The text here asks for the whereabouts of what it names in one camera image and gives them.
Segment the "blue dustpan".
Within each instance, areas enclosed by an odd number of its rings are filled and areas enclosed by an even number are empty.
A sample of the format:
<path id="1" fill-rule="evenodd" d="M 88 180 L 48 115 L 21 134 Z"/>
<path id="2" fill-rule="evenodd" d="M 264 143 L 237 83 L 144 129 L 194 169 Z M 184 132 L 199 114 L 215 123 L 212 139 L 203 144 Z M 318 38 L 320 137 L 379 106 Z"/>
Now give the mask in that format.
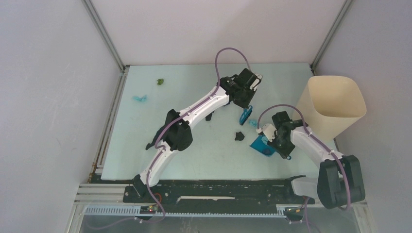
<path id="1" fill-rule="evenodd" d="M 295 149 L 295 145 L 289 139 L 276 137 L 272 142 L 270 142 L 264 135 L 259 135 L 250 147 L 261 154 L 263 154 L 262 151 L 264 149 L 268 148 L 271 150 L 272 155 L 278 153 L 283 159 L 286 160 L 292 159 L 291 153 Z"/>

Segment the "blue hand brush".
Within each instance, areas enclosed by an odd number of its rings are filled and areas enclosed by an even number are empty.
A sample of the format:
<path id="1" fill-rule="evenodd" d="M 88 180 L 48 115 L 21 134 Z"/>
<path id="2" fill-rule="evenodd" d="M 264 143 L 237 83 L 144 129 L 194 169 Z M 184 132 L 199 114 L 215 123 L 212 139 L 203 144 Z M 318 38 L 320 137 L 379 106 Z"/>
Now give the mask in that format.
<path id="1" fill-rule="evenodd" d="M 243 126 L 245 124 L 245 122 L 247 121 L 247 119 L 251 115 L 252 111 L 253 111 L 252 105 L 249 105 L 248 107 L 243 109 L 243 112 L 242 112 L 242 114 L 239 118 L 239 124 L 241 126 Z"/>

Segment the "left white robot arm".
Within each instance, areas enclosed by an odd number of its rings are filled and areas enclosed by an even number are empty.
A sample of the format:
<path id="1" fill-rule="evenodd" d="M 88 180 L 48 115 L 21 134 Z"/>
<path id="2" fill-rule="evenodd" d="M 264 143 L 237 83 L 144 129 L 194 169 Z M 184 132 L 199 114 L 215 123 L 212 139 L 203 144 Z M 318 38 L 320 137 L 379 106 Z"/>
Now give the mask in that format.
<path id="1" fill-rule="evenodd" d="M 147 168 L 133 178 L 135 196 L 141 202 L 150 201 L 154 195 L 152 187 L 158 184 L 174 154 L 192 144 L 192 129 L 215 110 L 230 103 L 247 109 L 261 81 L 262 75 L 245 68 L 238 75 L 219 78 L 216 86 L 193 105 L 181 111 L 168 111 L 164 125 L 145 148 L 156 148 L 155 156 Z"/>

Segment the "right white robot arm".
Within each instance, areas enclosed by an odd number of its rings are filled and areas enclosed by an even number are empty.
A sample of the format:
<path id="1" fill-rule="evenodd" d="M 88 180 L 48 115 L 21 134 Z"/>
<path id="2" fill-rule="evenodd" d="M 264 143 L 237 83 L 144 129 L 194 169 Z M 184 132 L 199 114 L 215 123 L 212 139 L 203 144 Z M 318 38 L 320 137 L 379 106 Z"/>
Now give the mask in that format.
<path id="1" fill-rule="evenodd" d="M 268 145 L 283 159 L 290 159 L 291 153 L 299 148 L 319 169 L 316 178 L 291 177 L 291 184 L 282 190 L 285 201 L 295 203 L 306 196 L 333 209 L 365 199 L 361 165 L 356 156 L 343 155 L 321 144 L 313 138 L 308 124 L 290 119 L 285 111 L 273 115 L 272 121 L 274 133 Z"/>

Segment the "small blue scrap right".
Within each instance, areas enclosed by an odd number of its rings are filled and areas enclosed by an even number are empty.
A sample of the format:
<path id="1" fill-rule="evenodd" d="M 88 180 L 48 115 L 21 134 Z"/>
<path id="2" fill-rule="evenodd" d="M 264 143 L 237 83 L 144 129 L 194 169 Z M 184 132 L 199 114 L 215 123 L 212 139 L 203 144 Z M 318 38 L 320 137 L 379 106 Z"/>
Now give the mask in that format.
<path id="1" fill-rule="evenodd" d="M 268 148 L 264 149 L 264 150 L 262 151 L 262 153 L 263 153 L 264 155 L 266 155 L 266 156 L 271 156 L 271 155 L 272 155 L 271 150 L 268 149 Z"/>

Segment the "teal paper scrap right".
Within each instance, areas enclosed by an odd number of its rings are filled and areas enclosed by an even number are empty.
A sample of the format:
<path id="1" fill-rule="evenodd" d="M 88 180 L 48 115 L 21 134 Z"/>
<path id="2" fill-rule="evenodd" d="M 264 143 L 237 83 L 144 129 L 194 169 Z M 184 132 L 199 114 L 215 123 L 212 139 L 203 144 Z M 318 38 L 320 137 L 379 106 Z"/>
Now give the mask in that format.
<path id="1" fill-rule="evenodd" d="M 254 128 L 257 127 L 257 121 L 254 120 L 254 119 L 249 120 L 249 121 L 248 121 L 248 124 L 249 124 L 250 126 L 254 127 Z"/>

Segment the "black paper scrap centre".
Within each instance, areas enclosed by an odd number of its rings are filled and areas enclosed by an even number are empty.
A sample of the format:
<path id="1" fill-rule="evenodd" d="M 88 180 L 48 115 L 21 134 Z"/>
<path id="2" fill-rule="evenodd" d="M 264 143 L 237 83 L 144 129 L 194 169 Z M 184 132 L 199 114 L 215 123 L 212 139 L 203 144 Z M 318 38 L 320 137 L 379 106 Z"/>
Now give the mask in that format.
<path id="1" fill-rule="evenodd" d="M 210 114 L 208 114 L 208 115 L 205 117 L 205 120 L 206 120 L 206 121 L 211 121 L 212 116 L 213 116 L 213 113 L 214 113 L 214 111 L 212 111 Z"/>

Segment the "black paper scrap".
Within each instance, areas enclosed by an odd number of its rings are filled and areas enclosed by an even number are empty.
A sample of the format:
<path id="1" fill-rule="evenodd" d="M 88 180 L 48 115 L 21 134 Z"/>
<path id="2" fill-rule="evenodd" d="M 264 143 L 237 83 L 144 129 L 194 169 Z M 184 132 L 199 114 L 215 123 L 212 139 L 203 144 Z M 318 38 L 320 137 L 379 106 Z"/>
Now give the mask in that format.
<path id="1" fill-rule="evenodd" d="M 206 121 L 211 121 L 212 116 L 213 116 L 213 113 L 214 113 L 214 111 L 212 111 L 210 114 L 208 114 L 208 115 L 205 117 L 205 120 L 206 120 Z"/>
<path id="2" fill-rule="evenodd" d="M 236 132 L 235 133 L 235 141 L 242 141 L 244 140 L 245 135 L 242 132 Z"/>

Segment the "black paper scrap right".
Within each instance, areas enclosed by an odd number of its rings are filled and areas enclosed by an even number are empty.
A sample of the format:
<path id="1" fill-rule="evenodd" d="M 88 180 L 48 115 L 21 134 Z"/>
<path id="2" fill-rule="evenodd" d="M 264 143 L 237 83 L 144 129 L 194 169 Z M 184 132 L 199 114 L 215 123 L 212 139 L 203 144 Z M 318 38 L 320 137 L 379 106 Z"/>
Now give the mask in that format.
<path id="1" fill-rule="evenodd" d="M 244 140 L 245 135 L 242 132 L 236 132 L 235 133 L 235 141 L 242 141 Z"/>

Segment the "cream waste bin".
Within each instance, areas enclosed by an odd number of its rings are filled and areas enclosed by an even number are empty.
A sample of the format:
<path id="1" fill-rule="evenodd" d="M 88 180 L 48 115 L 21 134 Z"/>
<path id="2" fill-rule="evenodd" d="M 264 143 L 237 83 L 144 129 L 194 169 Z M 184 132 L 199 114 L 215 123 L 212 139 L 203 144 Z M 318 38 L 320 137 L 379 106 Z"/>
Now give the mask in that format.
<path id="1" fill-rule="evenodd" d="M 358 85 L 344 76 L 309 78 L 295 107 L 322 141 L 331 141 L 367 113 Z"/>

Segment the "teal paper scrap left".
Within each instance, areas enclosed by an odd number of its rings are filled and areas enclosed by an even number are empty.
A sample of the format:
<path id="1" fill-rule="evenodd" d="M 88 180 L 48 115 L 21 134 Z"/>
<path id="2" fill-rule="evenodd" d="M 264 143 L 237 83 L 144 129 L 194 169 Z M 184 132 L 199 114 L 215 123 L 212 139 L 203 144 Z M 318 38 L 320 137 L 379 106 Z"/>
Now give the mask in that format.
<path id="1" fill-rule="evenodd" d="M 147 101 L 147 95 L 143 96 L 132 96 L 132 99 L 138 102 L 146 102 Z"/>

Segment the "right aluminium frame post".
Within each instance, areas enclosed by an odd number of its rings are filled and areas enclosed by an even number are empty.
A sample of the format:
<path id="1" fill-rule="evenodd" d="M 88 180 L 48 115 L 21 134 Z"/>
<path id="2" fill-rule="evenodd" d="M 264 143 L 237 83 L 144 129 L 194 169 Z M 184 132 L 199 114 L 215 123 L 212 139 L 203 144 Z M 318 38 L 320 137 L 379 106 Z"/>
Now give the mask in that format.
<path id="1" fill-rule="evenodd" d="M 310 64 L 310 68 L 313 74 L 316 74 L 316 70 L 317 67 L 319 65 L 319 63 L 321 62 L 325 52 L 327 51 L 330 43 L 332 42 L 335 34 L 337 33 L 337 31 L 339 30 L 342 22 L 344 21 L 346 15 L 348 14 L 348 12 L 350 11 L 353 3 L 355 1 L 354 0 L 345 0 L 343 2 L 343 5 L 341 6 L 337 16 L 335 17 L 329 31 L 326 34 L 326 37 L 324 38 L 320 48 L 318 49 L 312 63 Z"/>

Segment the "aluminium frame post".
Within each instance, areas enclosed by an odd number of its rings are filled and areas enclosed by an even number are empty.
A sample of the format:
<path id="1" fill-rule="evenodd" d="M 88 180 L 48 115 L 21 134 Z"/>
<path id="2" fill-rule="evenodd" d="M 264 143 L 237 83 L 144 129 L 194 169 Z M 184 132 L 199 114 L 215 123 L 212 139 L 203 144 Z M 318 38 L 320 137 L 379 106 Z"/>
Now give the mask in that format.
<path id="1" fill-rule="evenodd" d="M 100 34 L 103 42 L 105 43 L 109 53 L 111 54 L 112 58 L 114 59 L 117 67 L 121 72 L 125 71 L 126 65 L 120 58 L 120 55 L 107 31 L 104 26 L 104 23 L 99 16 L 99 13 L 91 0 L 81 0 L 82 4 L 84 5 L 85 9 L 87 10 L 92 22 L 94 23 L 98 33 Z"/>
<path id="2" fill-rule="evenodd" d="M 313 74 L 316 74 L 316 70 L 317 67 L 319 65 L 319 63 L 321 62 L 325 52 L 327 51 L 330 43 L 332 42 L 335 34 L 337 33 L 337 31 L 339 30 L 342 22 L 344 21 L 346 15 L 348 14 L 348 12 L 350 11 L 353 3 L 355 1 L 354 0 L 345 0 L 343 2 L 343 5 L 341 6 L 337 16 L 335 17 L 329 31 L 326 34 L 326 37 L 324 38 L 320 48 L 318 49 L 312 63 L 310 64 L 310 68 Z"/>

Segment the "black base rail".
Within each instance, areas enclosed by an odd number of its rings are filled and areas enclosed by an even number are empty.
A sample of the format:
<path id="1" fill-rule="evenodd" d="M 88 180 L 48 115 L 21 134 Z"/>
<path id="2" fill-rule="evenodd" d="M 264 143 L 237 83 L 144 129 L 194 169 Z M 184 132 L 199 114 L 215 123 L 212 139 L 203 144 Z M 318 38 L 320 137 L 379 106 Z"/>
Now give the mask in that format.
<path id="1" fill-rule="evenodd" d="M 151 191 L 165 212 L 273 213 L 279 205 L 305 202 L 289 179 L 160 180 Z"/>

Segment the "left aluminium frame post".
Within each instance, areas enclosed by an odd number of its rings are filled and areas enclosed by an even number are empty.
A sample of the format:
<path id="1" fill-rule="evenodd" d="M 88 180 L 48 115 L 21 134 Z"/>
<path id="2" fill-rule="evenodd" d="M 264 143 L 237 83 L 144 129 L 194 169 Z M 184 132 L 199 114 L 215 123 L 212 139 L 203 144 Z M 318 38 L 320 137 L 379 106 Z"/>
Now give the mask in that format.
<path id="1" fill-rule="evenodd" d="M 85 9 L 87 10 L 92 22 L 94 23 L 98 33 L 100 34 L 103 42 L 105 43 L 109 53 L 111 54 L 112 58 L 114 59 L 117 67 L 121 72 L 125 71 L 126 65 L 120 58 L 120 55 L 107 31 L 104 26 L 104 23 L 99 16 L 99 13 L 91 0 L 81 0 L 82 4 L 84 5 Z"/>

